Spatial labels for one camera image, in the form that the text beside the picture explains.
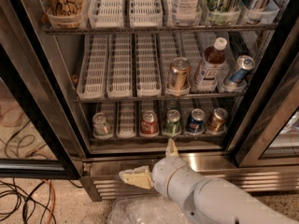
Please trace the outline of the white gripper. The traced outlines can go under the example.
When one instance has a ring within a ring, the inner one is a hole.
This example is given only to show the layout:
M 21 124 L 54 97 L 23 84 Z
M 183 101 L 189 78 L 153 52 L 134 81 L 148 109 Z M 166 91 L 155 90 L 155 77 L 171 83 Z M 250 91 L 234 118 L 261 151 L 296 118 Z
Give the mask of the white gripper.
M 142 189 L 152 189 L 154 186 L 165 198 L 176 203 L 185 203 L 196 186 L 206 183 L 207 179 L 178 156 L 173 138 L 168 139 L 165 156 L 166 158 L 154 165 L 152 177 L 148 166 L 120 171 L 119 177 L 124 183 Z

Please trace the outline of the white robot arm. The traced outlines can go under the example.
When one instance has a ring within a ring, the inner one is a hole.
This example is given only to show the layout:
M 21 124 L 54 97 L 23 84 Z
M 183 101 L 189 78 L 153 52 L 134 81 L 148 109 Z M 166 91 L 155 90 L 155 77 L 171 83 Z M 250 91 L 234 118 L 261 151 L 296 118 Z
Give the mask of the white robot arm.
M 152 168 L 119 172 L 121 180 L 142 189 L 155 189 L 178 204 L 194 224 L 298 224 L 222 178 L 195 172 L 170 138 L 165 157 Z

